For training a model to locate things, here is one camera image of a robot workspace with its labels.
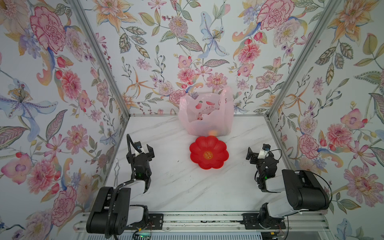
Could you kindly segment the pink plastic bag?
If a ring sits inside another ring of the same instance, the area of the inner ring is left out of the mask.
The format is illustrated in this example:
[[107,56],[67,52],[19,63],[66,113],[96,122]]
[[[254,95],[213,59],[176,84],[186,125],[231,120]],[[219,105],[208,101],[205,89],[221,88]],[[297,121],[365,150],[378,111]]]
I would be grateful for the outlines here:
[[208,137],[217,130],[217,137],[229,135],[234,119],[233,91],[230,87],[220,94],[201,94],[196,99],[185,95],[180,99],[178,118],[188,134]]

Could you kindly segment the red orange toy mango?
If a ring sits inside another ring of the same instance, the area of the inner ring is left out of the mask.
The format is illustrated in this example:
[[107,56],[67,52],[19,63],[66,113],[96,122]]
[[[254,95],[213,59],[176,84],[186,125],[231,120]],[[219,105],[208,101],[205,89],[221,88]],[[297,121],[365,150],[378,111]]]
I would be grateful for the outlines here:
[[209,136],[217,137],[219,135],[219,132],[217,130],[211,130],[209,131]]

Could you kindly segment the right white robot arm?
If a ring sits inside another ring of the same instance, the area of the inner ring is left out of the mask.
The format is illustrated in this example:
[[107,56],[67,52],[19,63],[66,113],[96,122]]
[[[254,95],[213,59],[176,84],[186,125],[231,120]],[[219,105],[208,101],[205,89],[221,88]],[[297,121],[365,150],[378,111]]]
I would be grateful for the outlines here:
[[278,163],[270,149],[264,144],[259,153],[248,148],[246,159],[255,165],[255,181],[263,193],[285,196],[274,202],[264,203],[257,213],[242,214],[247,230],[285,229],[289,216],[301,212],[326,210],[333,197],[318,181],[319,175],[310,171],[284,169],[277,175]]

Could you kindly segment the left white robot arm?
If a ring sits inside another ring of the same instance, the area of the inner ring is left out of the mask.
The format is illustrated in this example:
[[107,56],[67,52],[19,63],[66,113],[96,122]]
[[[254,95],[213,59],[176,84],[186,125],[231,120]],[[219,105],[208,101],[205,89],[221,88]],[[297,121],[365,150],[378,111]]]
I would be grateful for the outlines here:
[[87,220],[87,233],[117,239],[125,230],[133,230],[136,235],[149,226],[148,207],[131,204],[131,200],[146,193],[151,184],[150,161],[155,153],[149,145],[147,149],[147,152],[127,154],[134,174],[131,180],[99,190]]

